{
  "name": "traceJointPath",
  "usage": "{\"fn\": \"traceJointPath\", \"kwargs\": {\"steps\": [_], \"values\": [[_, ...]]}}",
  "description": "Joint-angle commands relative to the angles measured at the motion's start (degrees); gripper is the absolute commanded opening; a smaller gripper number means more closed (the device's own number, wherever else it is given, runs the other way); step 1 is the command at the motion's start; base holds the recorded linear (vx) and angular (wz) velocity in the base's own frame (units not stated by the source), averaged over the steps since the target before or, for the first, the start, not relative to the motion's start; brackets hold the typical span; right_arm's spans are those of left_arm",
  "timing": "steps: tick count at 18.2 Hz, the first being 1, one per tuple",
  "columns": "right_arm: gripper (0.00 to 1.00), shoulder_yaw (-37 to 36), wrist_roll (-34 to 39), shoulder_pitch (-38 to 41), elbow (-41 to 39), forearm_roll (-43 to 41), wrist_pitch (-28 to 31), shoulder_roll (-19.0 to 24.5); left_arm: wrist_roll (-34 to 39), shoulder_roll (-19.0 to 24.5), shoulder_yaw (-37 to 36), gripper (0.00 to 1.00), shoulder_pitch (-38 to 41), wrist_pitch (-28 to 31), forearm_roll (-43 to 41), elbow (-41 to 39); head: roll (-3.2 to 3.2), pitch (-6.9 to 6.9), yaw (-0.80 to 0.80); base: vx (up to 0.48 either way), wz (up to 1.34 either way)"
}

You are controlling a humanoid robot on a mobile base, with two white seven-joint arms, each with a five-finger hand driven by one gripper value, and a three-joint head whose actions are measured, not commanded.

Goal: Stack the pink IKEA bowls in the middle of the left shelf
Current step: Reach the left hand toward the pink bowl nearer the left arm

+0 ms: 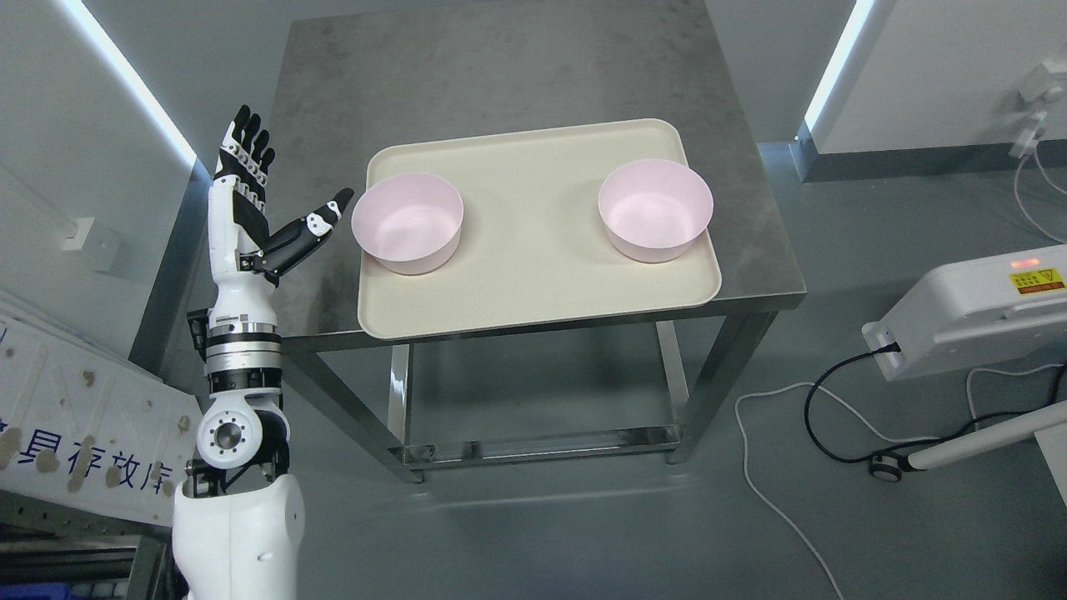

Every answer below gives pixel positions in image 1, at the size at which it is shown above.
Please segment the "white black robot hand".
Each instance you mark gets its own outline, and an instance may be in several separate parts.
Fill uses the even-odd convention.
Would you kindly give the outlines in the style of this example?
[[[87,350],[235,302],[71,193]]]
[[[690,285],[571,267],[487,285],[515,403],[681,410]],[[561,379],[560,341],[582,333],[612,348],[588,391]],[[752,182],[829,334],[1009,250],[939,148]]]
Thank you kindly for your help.
[[[208,255],[217,283],[259,277],[277,287],[281,277],[325,243],[354,198],[354,190],[343,187],[310,214],[272,232],[264,208],[274,159],[262,119],[241,106],[218,145],[208,194]]]

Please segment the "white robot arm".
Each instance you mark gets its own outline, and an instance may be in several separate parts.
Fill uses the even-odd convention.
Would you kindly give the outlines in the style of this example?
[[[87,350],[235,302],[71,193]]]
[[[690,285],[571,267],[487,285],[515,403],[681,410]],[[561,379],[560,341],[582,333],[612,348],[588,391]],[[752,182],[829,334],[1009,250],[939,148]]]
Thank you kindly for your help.
[[[175,560],[191,599],[293,599],[305,517],[289,473],[274,287],[248,271],[214,282],[198,332],[210,405],[174,498]]]

